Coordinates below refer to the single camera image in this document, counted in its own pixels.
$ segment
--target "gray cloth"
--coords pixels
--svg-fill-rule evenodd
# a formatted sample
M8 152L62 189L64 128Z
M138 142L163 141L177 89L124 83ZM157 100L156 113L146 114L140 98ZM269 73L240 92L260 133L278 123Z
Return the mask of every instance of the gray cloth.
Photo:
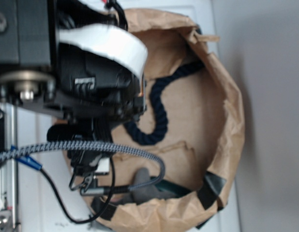
M134 178L134 185L141 184L150 180L150 173L147 168L141 168L137 171ZM138 188L131 193L126 194L121 200L114 204L136 203L142 204L153 198L169 199L175 198L175 194L168 191L159 191L154 185L144 188Z

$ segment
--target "black tape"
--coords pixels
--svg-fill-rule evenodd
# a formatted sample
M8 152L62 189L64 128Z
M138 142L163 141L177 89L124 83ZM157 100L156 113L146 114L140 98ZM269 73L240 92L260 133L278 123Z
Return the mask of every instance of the black tape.
M221 211L222 209L223 209L222 207L219 207L219 208L217 209L217 211ZM201 228L202 228L205 224L207 224L207 222L210 221L212 218L213 218L213 217L210 217L208 220L202 222L200 225L196 226L195 228L198 229L198 230L201 229Z
M210 172L206 172L204 176L204 184L202 188L198 191L198 198L200 202L202 203L203 207L205 209L210 208L214 202L217 200L219 194L221 193L226 180L213 174ZM101 198L96 197L91 203L91 207L95 212L98 212L101 207L103 206L104 202L101 200ZM111 218L114 216L116 212L117 207L115 205L109 204L104 213L101 215L101 218L104 220L110 221ZM207 221L202 222L199 226L196 228L201 228L204 226Z
M210 172L203 178L203 186L198 191L198 198L205 210L209 209L221 193L226 180Z
M95 212L99 212L103 207L104 202L100 197L95 197L91 203L91 207ZM114 216L117 207L115 205L109 204L103 214L100 216L102 219L110 221Z

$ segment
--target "wire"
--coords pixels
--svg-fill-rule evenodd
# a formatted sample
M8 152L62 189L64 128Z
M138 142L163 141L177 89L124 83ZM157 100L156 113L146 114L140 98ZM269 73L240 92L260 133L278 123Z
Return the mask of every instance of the wire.
M65 141L64 140L64 141L48 142L44 144L29 145L25 147L20 147L18 150L0 152L0 162L4 162L5 160L10 160L10 159L17 159L22 156L28 156L32 153L43 152L43 151L55 151L55 150L102 151L102 152L109 152L109 153L119 152L119 153L125 153L129 155L137 156L137 157L142 157L148 160L155 161L159 164L160 173L157 177L144 183L124 186L124 188L128 189L128 191L133 191L135 189L146 187L149 185L155 185L159 183L161 180L163 180L165 174L164 161L160 157L145 150L141 150L130 146L125 146L125 145L102 142L102 141L79 141L79 140Z
M110 10L112 7L117 11L119 15L119 27L128 31L128 22L126 19L125 12L123 8L117 3L116 0L102 0L105 3L105 8Z
M73 222L75 224L86 224L86 223L90 223L90 222L96 220L98 217L100 217L104 213L104 211L106 210L106 208L107 208L108 204L110 203L111 198L113 196L113 191L114 191L114 187L115 187L115 168L114 168L114 162L113 162L112 157L110 158L110 163L111 163L111 167L112 167L112 185L111 185L111 190L110 190L110 192L108 194L107 200L106 200L106 202L104 203L103 207L100 209L100 211L97 214L95 214L93 217L90 217L87 220L82 220L82 221L77 221L77 220L75 220L74 218L72 218L70 216L70 214L68 213L68 211L66 210L66 208L65 208L65 206L64 206L64 204L62 202L62 199L61 199L61 197L60 197L60 195L59 195L59 193L57 191L57 188L56 188L54 182L52 181L52 179L49 177L49 175L46 173L46 171L43 168L40 170L40 172L42 173L42 175L47 179L47 181L49 182L50 186L52 187L52 189L53 189L53 191L54 191L54 193L56 195L56 198L58 200L58 203L61 206L64 214L66 215L66 217L71 222Z

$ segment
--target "crumpled paper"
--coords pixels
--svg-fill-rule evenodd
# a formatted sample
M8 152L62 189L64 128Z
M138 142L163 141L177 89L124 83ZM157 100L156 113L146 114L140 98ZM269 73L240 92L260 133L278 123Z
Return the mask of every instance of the crumpled paper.
M165 179L192 192L179 199L120 205L110 221L98 221L117 232L184 232L227 204L244 144L241 92L216 55L208 53L206 42L217 42L219 37L198 34L197 25L183 15L150 9L125 12L130 32L149 50L145 67L147 96L156 78L171 75L181 64L200 59L206 66L164 90L162 101L169 130L163 141L155 146L140 146L122 126L112 132L115 143L146 149L162 157ZM139 127L151 132L155 121L148 98L147 105ZM116 154L114 162L116 185L131 183L141 167L147 167L151 175L158 174L155 163L141 158ZM206 171L227 180L219 198L207 210L196 193ZM110 176L99 177L99 181L109 185Z

